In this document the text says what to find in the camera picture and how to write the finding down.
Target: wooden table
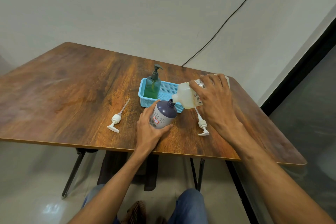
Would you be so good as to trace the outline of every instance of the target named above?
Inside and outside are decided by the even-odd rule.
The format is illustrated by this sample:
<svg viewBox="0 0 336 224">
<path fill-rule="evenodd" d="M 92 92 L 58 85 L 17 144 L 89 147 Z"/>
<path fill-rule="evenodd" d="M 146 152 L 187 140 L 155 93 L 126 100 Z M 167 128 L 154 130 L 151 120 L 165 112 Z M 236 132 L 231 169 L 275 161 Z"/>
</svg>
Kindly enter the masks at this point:
<svg viewBox="0 0 336 224">
<path fill-rule="evenodd" d="M 0 78 L 0 139 L 4 141 L 133 151 L 140 106 L 140 81 L 159 63 L 163 81 L 182 83 L 208 72 L 64 43 Z M 262 112 L 234 78 L 230 87 L 238 119 L 278 163 L 304 165 L 306 160 Z M 130 98 L 120 133 L 107 129 Z M 154 153 L 239 160 L 237 153 L 208 126 L 200 137 L 193 109 L 184 110 Z"/>
</svg>

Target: left hand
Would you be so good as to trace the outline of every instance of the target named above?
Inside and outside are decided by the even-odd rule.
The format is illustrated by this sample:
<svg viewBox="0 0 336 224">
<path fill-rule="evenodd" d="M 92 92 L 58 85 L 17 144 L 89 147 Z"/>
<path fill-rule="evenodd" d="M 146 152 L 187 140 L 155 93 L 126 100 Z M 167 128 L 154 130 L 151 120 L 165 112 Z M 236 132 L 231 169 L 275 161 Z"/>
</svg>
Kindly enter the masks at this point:
<svg viewBox="0 0 336 224">
<path fill-rule="evenodd" d="M 170 124 L 161 129 L 153 128 L 152 125 L 149 124 L 149 119 L 155 109 L 155 106 L 159 102 L 159 100 L 155 101 L 150 107 L 145 108 L 142 114 L 140 114 L 140 118 L 137 125 L 137 139 L 136 139 L 136 147 L 135 151 L 149 155 L 152 150 L 154 150 L 157 145 L 160 137 L 163 134 L 167 133 L 173 125 Z"/>
</svg>

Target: white refill bottle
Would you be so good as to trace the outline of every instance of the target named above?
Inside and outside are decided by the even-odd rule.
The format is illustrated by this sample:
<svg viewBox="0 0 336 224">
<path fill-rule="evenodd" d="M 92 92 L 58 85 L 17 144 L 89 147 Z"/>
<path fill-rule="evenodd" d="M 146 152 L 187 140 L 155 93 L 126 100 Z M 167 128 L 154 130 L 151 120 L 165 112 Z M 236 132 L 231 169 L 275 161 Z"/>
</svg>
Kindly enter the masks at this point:
<svg viewBox="0 0 336 224">
<path fill-rule="evenodd" d="M 225 77 L 230 88 L 229 78 Z M 198 79 L 195 82 L 202 88 L 205 88 L 204 83 Z M 180 102 L 185 109 L 191 109 L 199 105 L 203 105 L 200 96 L 189 86 L 189 82 L 184 82 L 178 85 L 177 93 L 171 95 L 174 103 Z"/>
</svg>

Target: black pump nozzle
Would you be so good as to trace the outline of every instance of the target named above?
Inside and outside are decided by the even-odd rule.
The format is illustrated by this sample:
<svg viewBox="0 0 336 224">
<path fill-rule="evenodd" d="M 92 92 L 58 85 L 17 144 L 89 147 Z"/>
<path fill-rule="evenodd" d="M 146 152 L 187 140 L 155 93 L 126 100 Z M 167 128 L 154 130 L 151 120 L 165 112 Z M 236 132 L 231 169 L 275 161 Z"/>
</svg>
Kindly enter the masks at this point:
<svg viewBox="0 0 336 224">
<path fill-rule="evenodd" d="M 153 80 L 157 80 L 158 79 L 158 77 L 159 77 L 158 69 L 159 68 L 161 68 L 163 70 L 162 66 L 160 66 L 158 64 L 154 64 L 154 71 L 152 73 L 152 79 Z"/>
</svg>

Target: right hand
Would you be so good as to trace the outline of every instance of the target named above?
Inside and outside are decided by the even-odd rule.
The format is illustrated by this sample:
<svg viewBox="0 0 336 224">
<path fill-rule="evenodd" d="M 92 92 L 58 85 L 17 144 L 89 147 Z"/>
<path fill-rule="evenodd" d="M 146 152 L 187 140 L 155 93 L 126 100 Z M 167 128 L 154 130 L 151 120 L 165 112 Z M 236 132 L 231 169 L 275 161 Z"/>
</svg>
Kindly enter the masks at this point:
<svg viewBox="0 0 336 224">
<path fill-rule="evenodd" d="M 244 128 L 238 121 L 233 109 L 232 95 L 224 74 L 201 75 L 205 88 L 200 87 L 194 80 L 189 82 L 203 102 L 201 112 L 205 120 L 230 144 L 235 139 L 237 131 Z"/>
</svg>

